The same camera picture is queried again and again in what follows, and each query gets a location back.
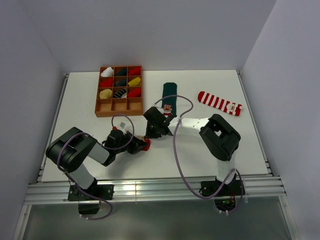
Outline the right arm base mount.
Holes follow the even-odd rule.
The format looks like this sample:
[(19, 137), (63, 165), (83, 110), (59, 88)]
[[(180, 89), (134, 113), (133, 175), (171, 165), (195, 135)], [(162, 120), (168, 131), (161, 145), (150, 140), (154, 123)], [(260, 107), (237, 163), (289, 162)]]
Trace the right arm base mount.
[[(200, 195), (203, 197), (209, 197), (216, 192), (216, 190), (220, 187), (221, 182), (215, 179), (210, 181), (202, 181), (200, 185)], [(214, 204), (219, 211), (232, 211), (237, 206), (236, 197), (240, 196), (243, 198), (245, 193), (246, 192), (241, 180), (236, 179), (235, 176), (229, 184), (223, 185), (221, 190), (216, 195), (216, 197), (219, 197), (219, 199), (215, 199)]]

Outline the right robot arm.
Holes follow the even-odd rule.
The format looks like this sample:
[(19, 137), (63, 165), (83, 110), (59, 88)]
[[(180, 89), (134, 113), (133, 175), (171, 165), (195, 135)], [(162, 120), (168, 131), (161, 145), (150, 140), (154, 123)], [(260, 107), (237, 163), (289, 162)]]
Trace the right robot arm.
[(207, 118), (165, 116), (153, 106), (143, 116), (147, 120), (147, 138), (177, 135), (201, 138), (217, 159), (217, 191), (227, 195), (233, 190), (232, 181), (236, 175), (234, 154), (239, 147), (241, 136), (221, 115), (213, 114)]

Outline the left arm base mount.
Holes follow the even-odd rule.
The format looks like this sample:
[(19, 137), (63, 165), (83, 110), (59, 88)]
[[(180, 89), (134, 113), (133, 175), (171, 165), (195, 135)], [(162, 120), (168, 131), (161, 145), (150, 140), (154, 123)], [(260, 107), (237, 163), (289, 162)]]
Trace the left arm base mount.
[(76, 185), (69, 187), (68, 202), (78, 202), (78, 212), (84, 217), (93, 218), (100, 210), (102, 203), (108, 204), (110, 210), (113, 207), (109, 203), (113, 199), (114, 185), (113, 184), (98, 184), (89, 189), (81, 189)]

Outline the beige red sock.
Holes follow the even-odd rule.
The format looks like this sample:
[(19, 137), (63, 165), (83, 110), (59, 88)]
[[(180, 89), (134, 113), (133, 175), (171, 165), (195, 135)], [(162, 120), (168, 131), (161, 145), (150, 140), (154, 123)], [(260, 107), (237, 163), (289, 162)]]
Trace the beige red sock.
[(139, 138), (146, 143), (146, 146), (142, 149), (142, 151), (148, 151), (150, 146), (151, 146), (151, 141), (148, 137), (146, 136), (139, 136)]

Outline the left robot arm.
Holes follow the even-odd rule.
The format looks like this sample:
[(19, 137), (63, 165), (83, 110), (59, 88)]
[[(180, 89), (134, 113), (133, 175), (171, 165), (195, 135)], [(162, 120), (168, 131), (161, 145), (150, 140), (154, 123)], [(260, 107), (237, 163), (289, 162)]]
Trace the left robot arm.
[(99, 189), (97, 179), (83, 164), (87, 157), (107, 167), (115, 161), (117, 154), (128, 152), (135, 155), (146, 151), (149, 146), (149, 140), (116, 127), (112, 128), (102, 143), (77, 127), (72, 127), (49, 145), (45, 155), (80, 188), (82, 197), (91, 200), (98, 196)]

